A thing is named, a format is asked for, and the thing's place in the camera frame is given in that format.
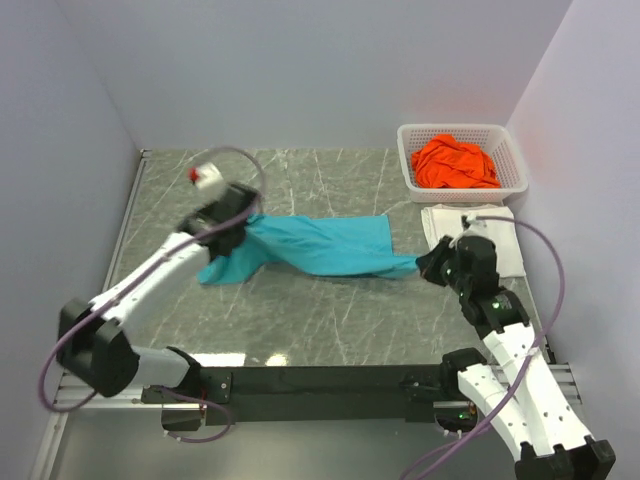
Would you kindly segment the turquoise t shirt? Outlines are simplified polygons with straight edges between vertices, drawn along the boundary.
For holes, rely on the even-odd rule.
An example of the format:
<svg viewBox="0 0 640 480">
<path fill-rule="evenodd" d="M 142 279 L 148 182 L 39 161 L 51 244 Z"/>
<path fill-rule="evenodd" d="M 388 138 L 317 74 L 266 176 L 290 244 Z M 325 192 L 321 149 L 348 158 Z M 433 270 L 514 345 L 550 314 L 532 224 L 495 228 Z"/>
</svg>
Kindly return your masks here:
<svg viewBox="0 0 640 480">
<path fill-rule="evenodd" d="M 314 219 L 257 214 L 250 218 L 244 242 L 196 278 L 202 285 L 238 284 L 275 264 L 316 277 L 400 279 L 417 271 L 414 255 L 394 252 L 385 215 Z"/>
</svg>

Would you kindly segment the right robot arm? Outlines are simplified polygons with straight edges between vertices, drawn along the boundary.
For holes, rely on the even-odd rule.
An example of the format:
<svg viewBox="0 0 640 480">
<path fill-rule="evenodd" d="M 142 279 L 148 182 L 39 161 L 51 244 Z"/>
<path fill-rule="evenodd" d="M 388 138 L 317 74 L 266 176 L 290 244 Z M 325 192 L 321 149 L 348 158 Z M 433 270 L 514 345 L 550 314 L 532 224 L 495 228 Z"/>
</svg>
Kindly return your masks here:
<svg viewBox="0 0 640 480">
<path fill-rule="evenodd" d="M 466 397 L 484 415 L 511 454 L 519 479 L 604 479 L 616 455 L 597 440 L 562 392 L 519 297 L 503 287 L 494 243 L 483 236 L 444 236 L 417 259 L 429 283 L 449 287 L 461 312 L 501 367 L 501 384 L 475 349 L 444 356 L 439 387 Z"/>
</svg>

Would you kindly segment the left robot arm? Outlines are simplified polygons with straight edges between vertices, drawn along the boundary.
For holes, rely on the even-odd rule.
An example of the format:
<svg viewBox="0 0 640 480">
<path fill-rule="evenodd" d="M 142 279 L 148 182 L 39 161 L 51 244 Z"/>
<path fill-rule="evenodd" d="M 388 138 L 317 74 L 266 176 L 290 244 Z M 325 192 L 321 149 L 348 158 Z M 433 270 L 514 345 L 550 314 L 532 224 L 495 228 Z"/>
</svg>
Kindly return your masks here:
<svg viewBox="0 0 640 480">
<path fill-rule="evenodd" d="M 164 387 L 179 402 L 199 395 L 201 366 L 193 357 L 175 347 L 138 347 L 130 337 L 175 287 L 243 243 L 259 198 L 247 185 L 227 184 L 124 280 L 89 302 L 68 302 L 59 315 L 57 362 L 106 398 L 133 385 Z"/>
</svg>

